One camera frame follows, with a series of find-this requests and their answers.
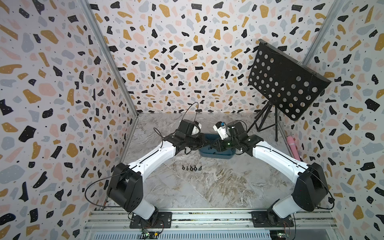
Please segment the teal plastic storage box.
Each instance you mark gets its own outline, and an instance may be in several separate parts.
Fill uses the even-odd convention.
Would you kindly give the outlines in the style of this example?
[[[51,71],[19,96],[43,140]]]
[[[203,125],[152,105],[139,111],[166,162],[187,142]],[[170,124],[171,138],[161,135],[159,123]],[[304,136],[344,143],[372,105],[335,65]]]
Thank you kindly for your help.
[[[213,148],[211,144],[219,146],[221,138],[218,134],[205,134],[206,140],[209,142],[207,146],[199,149],[199,153],[202,157],[206,158],[215,158],[215,159],[231,159],[235,153],[236,149],[226,149],[223,145],[222,151],[219,151],[219,148]]]

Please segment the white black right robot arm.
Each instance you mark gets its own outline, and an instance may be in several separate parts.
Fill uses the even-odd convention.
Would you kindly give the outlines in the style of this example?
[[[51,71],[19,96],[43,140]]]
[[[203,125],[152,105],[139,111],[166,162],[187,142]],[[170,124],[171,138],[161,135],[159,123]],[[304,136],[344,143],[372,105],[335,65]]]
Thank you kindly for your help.
[[[262,160],[285,175],[294,185],[287,197],[275,201],[267,210],[269,221],[276,223],[299,211],[314,211],[329,193],[323,168],[316,163],[308,165],[273,148],[257,135],[249,135],[241,121],[228,125],[217,122],[213,129],[220,139],[212,144],[219,152],[234,149]]]

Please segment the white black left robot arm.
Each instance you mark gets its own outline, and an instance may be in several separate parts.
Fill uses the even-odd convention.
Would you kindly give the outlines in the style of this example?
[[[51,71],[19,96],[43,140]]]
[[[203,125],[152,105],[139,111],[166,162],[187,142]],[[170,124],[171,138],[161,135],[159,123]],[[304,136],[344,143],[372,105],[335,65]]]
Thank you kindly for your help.
[[[178,128],[162,137],[162,142],[148,154],[128,165],[118,164],[110,180],[108,197],[126,212],[155,222],[159,210],[144,199],[143,184],[154,170],[179,152],[196,151],[208,145],[201,126],[196,121],[181,120]]]

